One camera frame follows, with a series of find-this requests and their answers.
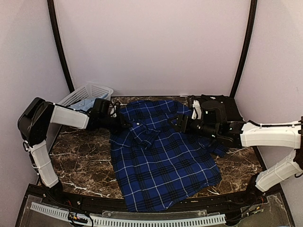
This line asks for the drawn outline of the blue plaid long sleeve shirt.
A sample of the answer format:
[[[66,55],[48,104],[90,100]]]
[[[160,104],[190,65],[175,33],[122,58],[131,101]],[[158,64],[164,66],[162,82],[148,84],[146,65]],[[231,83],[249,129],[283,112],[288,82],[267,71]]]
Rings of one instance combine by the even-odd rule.
[[[222,177],[213,155],[227,148],[195,134],[177,132],[168,119],[190,116],[175,100],[138,100],[121,109],[132,127],[110,135],[111,162],[123,198],[128,192],[164,188],[191,197]]]

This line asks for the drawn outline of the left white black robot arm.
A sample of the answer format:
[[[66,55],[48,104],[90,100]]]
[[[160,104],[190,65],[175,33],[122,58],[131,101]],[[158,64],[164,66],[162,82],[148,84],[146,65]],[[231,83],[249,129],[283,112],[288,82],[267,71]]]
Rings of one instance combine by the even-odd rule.
[[[48,188],[59,185],[49,157],[46,139],[50,124],[70,126],[77,129],[112,131],[131,127],[120,111],[120,103],[97,98],[87,110],[76,110],[36,97],[18,120],[23,148],[29,152],[34,169],[42,184]]]

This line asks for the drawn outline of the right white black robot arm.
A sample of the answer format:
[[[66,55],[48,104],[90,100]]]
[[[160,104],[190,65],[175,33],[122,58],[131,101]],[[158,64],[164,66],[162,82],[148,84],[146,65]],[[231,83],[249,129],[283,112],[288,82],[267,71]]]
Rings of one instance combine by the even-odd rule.
[[[193,100],[191,116],[179,114],[169,119],[177,132],[215,139],[229,148],[254,146],[287,147],[292,151],[271,168],[252,176],[242,202],[252,205],[260,194],[288,179],[303,174],[303,122],[262,124],[243,121],[235,104]]]

